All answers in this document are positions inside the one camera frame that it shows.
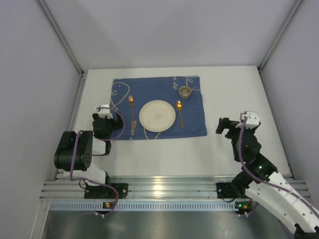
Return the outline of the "blue cloth placemat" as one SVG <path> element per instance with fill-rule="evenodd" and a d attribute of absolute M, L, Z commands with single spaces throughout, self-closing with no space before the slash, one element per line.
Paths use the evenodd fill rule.
<path fill-rule="evenodd" d="M 181 99 L 178 90 L 189 86 L 192 90 L 188 99 Z M 128 96 L 134 98 L 134 116 L 136 125 L 132 124 L 132 113 Z M 139 112 L 143 105 L 153 100 L 162 100 L 176 107 L 181 101 L 184 128 L 180 127 L 178 110 L 172 127 L 164 132 L 151 132 L 144 129 L 139 121 Z M 154 78 L 114 79 L 111 88 L 110 106 L 120 112 L 125 119 L 125 131 L 120 140 L 173 139 L 200 137 L 207 135 L 203 99 L 198 76 L 170 76 Z"/>

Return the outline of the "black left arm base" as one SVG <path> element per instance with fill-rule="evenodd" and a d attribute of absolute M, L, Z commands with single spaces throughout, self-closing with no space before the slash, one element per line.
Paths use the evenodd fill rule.
<path fill-rule="evenodd" d="M 90 185 L 85 182 L 85 199 L 115 199 L 116 193 L 113 189 L 100 185 Z M 123 199 L 128 195 L 128 183 L 112 183 L 113 187 L 119 195 L 119 199 Z"/>

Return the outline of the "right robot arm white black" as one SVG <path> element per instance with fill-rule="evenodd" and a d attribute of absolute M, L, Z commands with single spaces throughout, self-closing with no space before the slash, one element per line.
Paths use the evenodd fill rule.
<path fill-rule="evenodd" d="M 216 134 L 227 130 L 235 161 L 242 171 L 233 178 L 231 189 L 238 198 L 247 197 L 274 215 L 296 239 L 319 237 L 319 211 L 298 193 L 277 167 L 261 152 L 255 131 L 257 116 L 243 115 L 239 121 L 220 118 Z"/>

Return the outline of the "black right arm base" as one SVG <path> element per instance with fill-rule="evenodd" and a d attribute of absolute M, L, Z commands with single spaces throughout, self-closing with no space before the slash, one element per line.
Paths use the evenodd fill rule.
<path fill-rule="evenodd" d="M 247 198 L 240 193 L 231 182 L 216 183 L 217 198 L 219 199 L 244 199 Z"/>

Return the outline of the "rose gold fork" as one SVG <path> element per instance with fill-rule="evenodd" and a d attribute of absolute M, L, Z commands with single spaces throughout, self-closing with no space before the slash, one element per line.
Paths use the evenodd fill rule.
<path fill-rule="evenodd" d="M 129 104 L 130 104 L 130 107 L 131 107 L 132 124 L 133 124 L 133 127 L 135 127 L 136 121 L 135 121 L 135 116 L 134 116 L 134 98 L 133 98 L 133 96 L 128 96 L 128 100 L 129 100 Z"/>

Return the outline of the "gold spoon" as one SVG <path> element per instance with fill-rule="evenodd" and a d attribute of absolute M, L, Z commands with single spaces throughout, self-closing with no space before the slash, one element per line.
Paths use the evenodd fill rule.
<path fill-rule="evenodd" d="M 177 101 L 176 102 L 176 108 L 179 112 L 179 116 L 180 116 L 180 127 L 181 128 L 184 128 L 184 122 L 183 122 L 183 118 L 182 118 L 182 108 L 183 108 L 183 105 L 182 105 L 182 102 L 181 101 Z"/>

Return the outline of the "cream round plate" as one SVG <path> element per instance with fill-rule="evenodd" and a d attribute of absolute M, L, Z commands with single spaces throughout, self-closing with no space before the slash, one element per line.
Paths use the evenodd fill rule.
<path fill-rule="evenodd" d="M 139 121 L 142 127 L 151 132 L 168 130 L 175 122 L 176 113 L 171 104 L 154 100 L 142 106 Z"/>

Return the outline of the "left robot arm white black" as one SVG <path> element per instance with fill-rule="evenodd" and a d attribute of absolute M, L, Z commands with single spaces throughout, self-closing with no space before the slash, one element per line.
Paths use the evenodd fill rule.
<path fill-rule="evenodd" d="M 54 155 L 54 165 L 62 169 L 70 180 L 85 180 L 92 186 L 111 185 L 110 176 L 92 162 L 93 156 L 107 156 L 111 150 L 111 135 L 123 130 L 119 113 L 94 113 L 93 130 L 65 131 Z"/>

